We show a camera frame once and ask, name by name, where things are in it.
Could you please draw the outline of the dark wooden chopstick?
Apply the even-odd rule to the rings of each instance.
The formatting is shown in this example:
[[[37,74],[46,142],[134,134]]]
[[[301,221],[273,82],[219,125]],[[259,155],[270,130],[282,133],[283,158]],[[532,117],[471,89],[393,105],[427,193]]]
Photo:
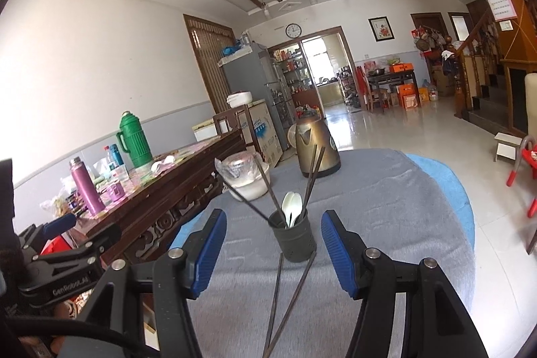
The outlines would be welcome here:
[[[284,263],[284,254],[280,253],[274,292],[273,292],[271,306],[270,306],[270,318],[268,319],[267,332],[265,336],[265,343],[264,343],[262,357],[264,357],[265,353],[267,353],[267,351],[269,350],[270,342],[271,342],[271,338],[273,334],[274,322],[276,318],[276,312],[278,309],[278,300],[279,300],[279,293],[280,293],[280,278],[281,278],[283,263]]]
[[[271,354],[273,353],[278,341],[280,340],[280,337],[281,335],[283,334],[283,331],[289,321],[289,318],[293,312],[293,309],[297,303],[297,301],[299,300],[299,296],[302,292],[302,289],[304,287],[304,284],[305,284],[305,281],[308,277],[308,273],[309,271],[311,270],[311,266],[312,264],[314,263],[315,259],[317,257],[317,252],[314,251],[313,254],[311,255],[311,257],[308,259],[308,263],[304,269],[304,271],[302,272],[302,276],[300,276],[300,279],[299,279],[299,282],[295,288],[295,291],[294,293],[292,294],[292,298],[290,299],[289,301],[289,305],[286,309],[286,312],[284,313],[281,321],[280,321],[280,325],[279,327],[277,328],[276,332],[274,333],[274,335],[272,335],[270,337],[270,341],[268,342],[267,344],[267,347],[265,348],[264,350],[264,354],[263,354],[263,357],[264,358],[269,358],[271,356]]]

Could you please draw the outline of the white plastic spoon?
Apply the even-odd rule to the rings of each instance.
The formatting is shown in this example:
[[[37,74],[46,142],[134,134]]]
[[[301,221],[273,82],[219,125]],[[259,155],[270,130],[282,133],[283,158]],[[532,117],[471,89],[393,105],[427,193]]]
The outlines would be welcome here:
[[[290,228],[295,225],[302,213],[302,197],[299,193],[287,192],[282,202],[282,212],[285,216],[286,225]]]

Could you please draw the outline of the red shopping bag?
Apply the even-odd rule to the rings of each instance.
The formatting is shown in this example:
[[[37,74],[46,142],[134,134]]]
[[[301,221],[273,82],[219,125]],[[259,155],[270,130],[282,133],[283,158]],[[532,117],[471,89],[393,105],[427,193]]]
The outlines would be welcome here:
[[[68,244],[65,238],[62,235],[55,237],[53,240],[50,240],[46,243],[45,247],[41,251],[42,255],[47,254],[56,254],[72,249],[72,246]]]

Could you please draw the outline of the purple thermos bottle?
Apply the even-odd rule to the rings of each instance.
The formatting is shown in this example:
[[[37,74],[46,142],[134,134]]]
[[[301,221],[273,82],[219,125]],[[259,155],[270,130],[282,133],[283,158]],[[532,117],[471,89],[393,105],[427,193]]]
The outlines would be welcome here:
[[[85,163],[79,156],[69,162],[70,173],[75,181],[78,193],[82,197],[89,213],[97,215],[105,210],[105,205],[100,198],[96,186],[91,179]]]

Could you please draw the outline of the dark grey utensil holder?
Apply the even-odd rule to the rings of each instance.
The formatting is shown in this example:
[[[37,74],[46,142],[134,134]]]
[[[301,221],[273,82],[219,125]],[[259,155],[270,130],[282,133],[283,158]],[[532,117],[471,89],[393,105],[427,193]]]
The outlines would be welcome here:
[[[308,216],[299,220],[292,227],[285,227],[284,220],[278,212],[270,216],[270,228],[279,244],[286,260],[291,263],[302,263],[309,260],[317,251],[311,224]]]

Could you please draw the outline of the grey table cloth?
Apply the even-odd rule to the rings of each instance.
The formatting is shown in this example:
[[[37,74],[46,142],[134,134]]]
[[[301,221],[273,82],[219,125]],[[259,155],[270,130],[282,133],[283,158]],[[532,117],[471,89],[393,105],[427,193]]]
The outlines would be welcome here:
[[[467,305],[473,248],[441,185],[408,155],[346,151],[308,206],[317,254],[277,269],[280,248],[251,205],[220,194],[227,235],[191,306],[207,357],[483,357]]]

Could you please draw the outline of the dark carved wooden sideboard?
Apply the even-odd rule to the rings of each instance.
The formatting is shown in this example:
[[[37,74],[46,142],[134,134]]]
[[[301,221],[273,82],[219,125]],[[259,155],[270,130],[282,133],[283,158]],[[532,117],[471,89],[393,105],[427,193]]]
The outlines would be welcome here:
[[[79,218],[69,234],[79,245],[115,223],[122,235],[118,243],[104,252],[104,263],[117,258],[129,263],[154,261],[169,248],[181,227],[222,193],[223,185],[216,178],[214,160],[245,149],[239,131],[185,148],[187,156],[180,163],[138,186],[106,212]]]

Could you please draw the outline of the green thermos jug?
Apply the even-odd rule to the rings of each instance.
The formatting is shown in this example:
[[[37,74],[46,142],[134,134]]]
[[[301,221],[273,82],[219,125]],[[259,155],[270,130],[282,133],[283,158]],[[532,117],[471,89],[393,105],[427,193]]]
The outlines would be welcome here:
[[[142,124],[139,118],[130,111],[122,113],[116,138],[120,148],[129,156],[135,168],[153,161],[153,154]]]

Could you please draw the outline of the white bowl with plastic bag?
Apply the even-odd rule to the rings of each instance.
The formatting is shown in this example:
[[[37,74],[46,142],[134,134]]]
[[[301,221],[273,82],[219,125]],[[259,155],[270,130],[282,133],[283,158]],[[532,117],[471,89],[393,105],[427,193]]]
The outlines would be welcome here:
[[[265,163],[257,152],[243,151],[229,155],[224,160],[215,159],[214,165],[218,175],[249,201],[261,198],[267,193],[265,185],[257,166],[254,162],[254,154],[261,160],[267,179],[270,182],[270,165]]]

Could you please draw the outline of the bronze electric kettle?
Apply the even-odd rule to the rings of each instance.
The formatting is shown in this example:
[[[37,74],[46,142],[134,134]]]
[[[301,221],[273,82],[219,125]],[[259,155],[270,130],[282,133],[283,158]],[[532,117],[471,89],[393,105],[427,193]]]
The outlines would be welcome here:
[[[308,178],[318,167],[318,177],[340,170],[340,154],[325,120],[314,110],[302,113],[296,123],[295,144],[299,168]]]

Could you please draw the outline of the white chest freezer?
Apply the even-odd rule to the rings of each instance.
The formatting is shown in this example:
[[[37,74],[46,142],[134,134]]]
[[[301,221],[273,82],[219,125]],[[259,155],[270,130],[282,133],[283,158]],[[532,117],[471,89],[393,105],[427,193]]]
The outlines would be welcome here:
[[[258,152],[263,161],[274,168],[283,151],[266,102],[257,100],[237,110],[246,148]]]

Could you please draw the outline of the dark wooden side table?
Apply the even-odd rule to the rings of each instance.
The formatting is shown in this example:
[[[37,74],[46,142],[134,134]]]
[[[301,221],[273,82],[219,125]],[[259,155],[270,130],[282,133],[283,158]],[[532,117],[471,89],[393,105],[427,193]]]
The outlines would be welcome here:
[[[422,106],[420,89],[413,69],[397,72],[375,69],[373,74],[366,74],[366,84],[368,94],[365,100],[370,112],[374,112],[376,106],[380,108],[381,113],[386,106],[394,106],[392,94],[396,95],[396,103],[404,109]]]

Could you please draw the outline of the wooden staircase railing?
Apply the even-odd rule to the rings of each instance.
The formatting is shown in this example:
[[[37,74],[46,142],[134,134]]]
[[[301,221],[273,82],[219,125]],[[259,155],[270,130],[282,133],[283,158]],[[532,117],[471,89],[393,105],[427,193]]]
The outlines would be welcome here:
[[[490,8],[466,15],[473,25],[457,43],[453,60],[455,115],[497,134],[525,135],[530,128],[526,76],[536,72],[536,52],[527,53],[527,34],[516,18],[495,21]]]

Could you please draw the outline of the framed wall picture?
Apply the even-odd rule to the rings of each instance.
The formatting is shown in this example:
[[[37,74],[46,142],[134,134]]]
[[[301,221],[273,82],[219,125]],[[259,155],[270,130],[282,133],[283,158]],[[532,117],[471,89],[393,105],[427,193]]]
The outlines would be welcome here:
[[[374,17],[369,19],[371,30],[377,42],[393,40],[394,35],[390,27],[387,16]]]

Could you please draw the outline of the round wall clock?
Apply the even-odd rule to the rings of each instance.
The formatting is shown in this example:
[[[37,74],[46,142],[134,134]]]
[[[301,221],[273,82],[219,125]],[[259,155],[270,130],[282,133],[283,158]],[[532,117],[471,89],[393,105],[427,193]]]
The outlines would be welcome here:
[[[297,39],[302,35],[302,28],[297,23],[289,23],[285,28],[285,34],[289,39]]]

